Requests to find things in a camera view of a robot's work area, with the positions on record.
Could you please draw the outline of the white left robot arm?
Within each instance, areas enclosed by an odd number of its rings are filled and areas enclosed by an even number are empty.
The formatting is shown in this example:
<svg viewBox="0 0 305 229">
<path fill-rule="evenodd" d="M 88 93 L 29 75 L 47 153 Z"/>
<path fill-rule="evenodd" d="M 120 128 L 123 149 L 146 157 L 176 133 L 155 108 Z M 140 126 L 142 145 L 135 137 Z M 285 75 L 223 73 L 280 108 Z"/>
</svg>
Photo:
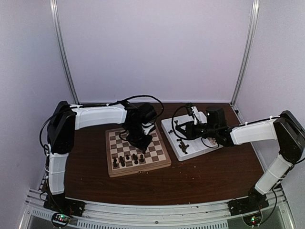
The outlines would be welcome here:
<svg viewBox="0 0 305 229">
<path fill-rule="evenodd" d="M 152 141 L 158 113 L 151 103 L 134 105 L 128 100 L 110 104 L 70 104 L 60 101 L 47 124 L 48 188 L 50 204 L 64 212 L 69 204 L 65 193 L 65 171 L 68 156 L 74 151 L 83 129 L 103 125 L 120 125 L 127 132 L 126 140 L 142 151 Z"/>
</svg>

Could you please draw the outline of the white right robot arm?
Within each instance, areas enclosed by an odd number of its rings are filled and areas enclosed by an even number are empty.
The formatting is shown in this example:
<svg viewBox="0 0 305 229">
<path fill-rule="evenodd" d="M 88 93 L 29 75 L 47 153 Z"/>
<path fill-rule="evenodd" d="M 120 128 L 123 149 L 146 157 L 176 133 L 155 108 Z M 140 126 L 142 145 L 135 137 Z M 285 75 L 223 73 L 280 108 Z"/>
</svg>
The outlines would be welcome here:
<svg viewBox="0 0 305 229">
<path fill-rule="evenodd" d="M 296 165 L 304 161 L 305 129 L 289 110 L 284 110 L 278 116 L 245 122 L 239 125 L 228 125 L 224 110 L 217 106 L 209 106 L 205 110 L 206 121 L 201 120 L 201 113 L 196 106 L 183 106 L 192 118 L 182 124 L 171 120 L 173 133 L 183 140 L 213 138 L 217 145 L 223 147 L 239 146 L 251 143 L 257 152 L 271 153 L 261 156 L 268 163 L 268 169 L 249 190 L 244 200 L 247 210 L 255 210 L 263 202 L 263 195 L 284 179 L 285 175 Z"/>
</svg>

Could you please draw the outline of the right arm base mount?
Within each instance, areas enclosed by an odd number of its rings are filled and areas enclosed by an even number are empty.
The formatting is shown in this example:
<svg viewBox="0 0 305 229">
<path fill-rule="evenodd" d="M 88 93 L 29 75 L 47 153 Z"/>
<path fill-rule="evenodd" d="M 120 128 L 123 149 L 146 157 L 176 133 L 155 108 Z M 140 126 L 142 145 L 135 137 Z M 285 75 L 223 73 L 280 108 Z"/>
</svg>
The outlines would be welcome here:
<svg viewBox="0 0 305 229">
<path fill-rule="evenodd" d="M 258 211 L 269 206 L 266 194 L 262 195 L 252 187 L 248 196 L 240 199 L 232 199 L 228 202 L 231 216 Z"/>
</svg>

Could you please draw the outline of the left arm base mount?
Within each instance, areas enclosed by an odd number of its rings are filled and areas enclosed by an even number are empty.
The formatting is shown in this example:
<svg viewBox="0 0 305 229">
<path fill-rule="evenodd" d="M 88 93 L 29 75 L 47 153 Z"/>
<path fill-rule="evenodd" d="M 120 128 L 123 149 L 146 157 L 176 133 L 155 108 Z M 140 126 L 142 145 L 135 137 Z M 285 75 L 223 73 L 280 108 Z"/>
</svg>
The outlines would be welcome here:
<svg viewBox="0 0 305 229">
<path fill-rule="evenodd" d="M 65 197 L 65 192 L 53 195 L 49 190 L 47 191 L 47 197 L 43 206 L 55 212 L 77 217 L 81 217 L 85 209 L 83 201 L 68 199 Z"/>
</svg>

